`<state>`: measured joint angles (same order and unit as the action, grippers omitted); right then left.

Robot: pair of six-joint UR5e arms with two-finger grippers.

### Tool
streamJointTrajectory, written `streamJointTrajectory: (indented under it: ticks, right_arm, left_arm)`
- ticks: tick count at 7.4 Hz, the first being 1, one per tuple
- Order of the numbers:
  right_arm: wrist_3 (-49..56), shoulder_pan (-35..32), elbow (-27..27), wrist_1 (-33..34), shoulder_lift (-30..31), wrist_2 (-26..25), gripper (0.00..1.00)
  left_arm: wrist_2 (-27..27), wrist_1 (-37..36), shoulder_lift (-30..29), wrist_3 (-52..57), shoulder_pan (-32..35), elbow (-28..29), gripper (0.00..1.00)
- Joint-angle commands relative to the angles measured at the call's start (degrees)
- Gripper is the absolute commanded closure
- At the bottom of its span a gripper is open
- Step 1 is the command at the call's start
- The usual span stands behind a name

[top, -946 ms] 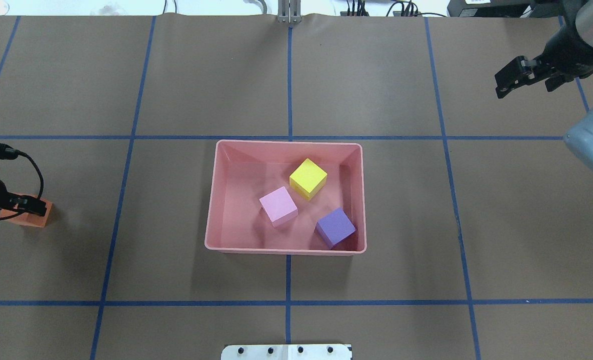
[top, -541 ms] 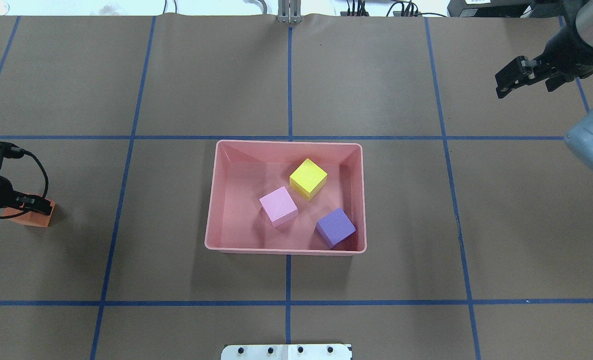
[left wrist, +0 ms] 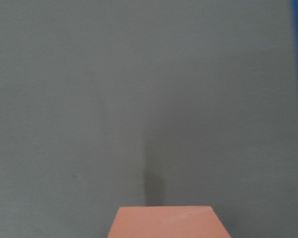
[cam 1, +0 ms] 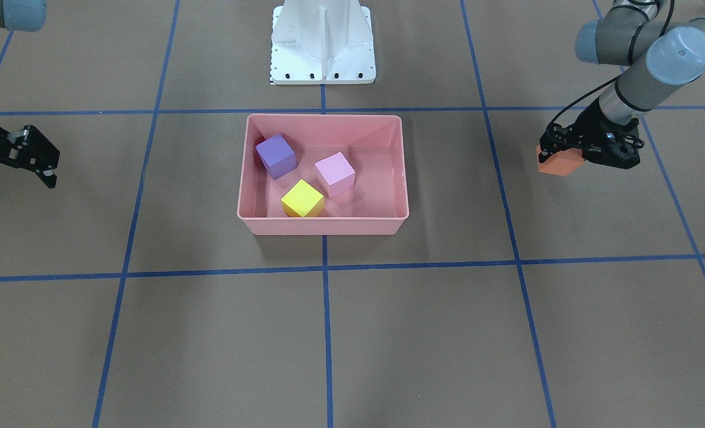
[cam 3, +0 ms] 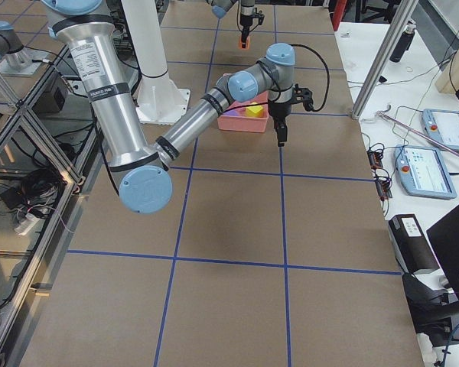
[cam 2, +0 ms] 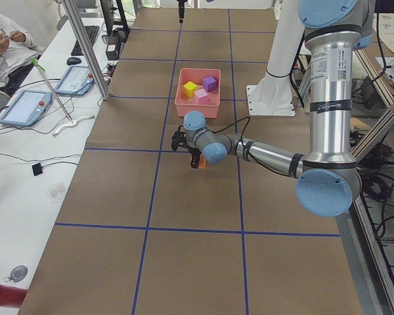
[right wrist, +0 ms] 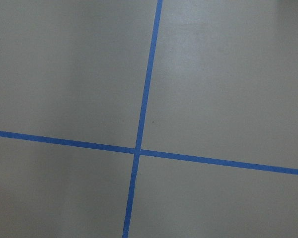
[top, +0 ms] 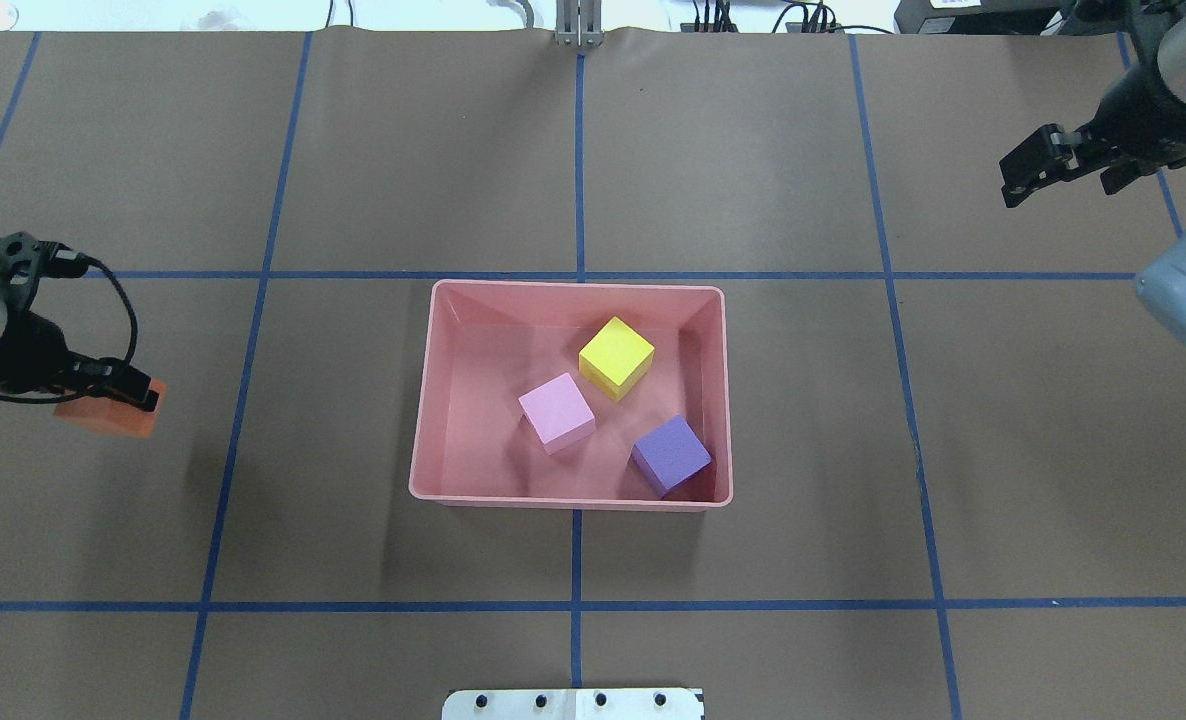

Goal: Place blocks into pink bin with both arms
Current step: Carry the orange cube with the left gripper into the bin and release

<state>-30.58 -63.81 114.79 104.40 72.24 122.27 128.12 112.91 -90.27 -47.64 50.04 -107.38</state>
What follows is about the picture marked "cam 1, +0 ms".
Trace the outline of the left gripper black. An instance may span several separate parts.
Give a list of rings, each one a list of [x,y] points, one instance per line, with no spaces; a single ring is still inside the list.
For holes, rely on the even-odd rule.
[[[578,115],[572,130],[584,160],[630,169],[640,163],[640,150],[645,146],[639,124],[638,118],[631,118],[627,124],[611,121],[603,113],[599,100],[594,100]]]

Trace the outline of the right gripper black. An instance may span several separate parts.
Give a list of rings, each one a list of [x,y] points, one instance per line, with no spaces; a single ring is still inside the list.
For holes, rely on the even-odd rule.
[[[7,138],[12,148],[16,151],[13,161],[19,168],[34,172],[43,184],[50,189],[56,187],[60,151],[51,141],[46,138],[34,125],[24,125],[18,132],[8,133],[0,127],[0,149],[4,149],[5,154],[10,153],[10,147],[2,144]],[[10,160],[1,160],[1,165],[13,167]]]

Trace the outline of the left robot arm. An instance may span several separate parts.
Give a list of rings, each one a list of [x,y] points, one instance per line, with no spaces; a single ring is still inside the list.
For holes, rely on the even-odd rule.
[[[570,140],[584,160],[630,169],[640,163],[640,118],[705,73],[705,15],[661,23],[662,1],[615,1],[599,21],[584,24],[581,61],[624,66],[573,123]]]

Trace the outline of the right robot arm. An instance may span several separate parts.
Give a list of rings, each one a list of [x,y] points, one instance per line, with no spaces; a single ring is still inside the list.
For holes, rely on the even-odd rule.
[[[45,1],[0,1],[0,28],[37,32],[46,21]],[[56,187],[60,151],[34,125],[10,132],[0,125],[0,165],[34,173],[47,187]]]

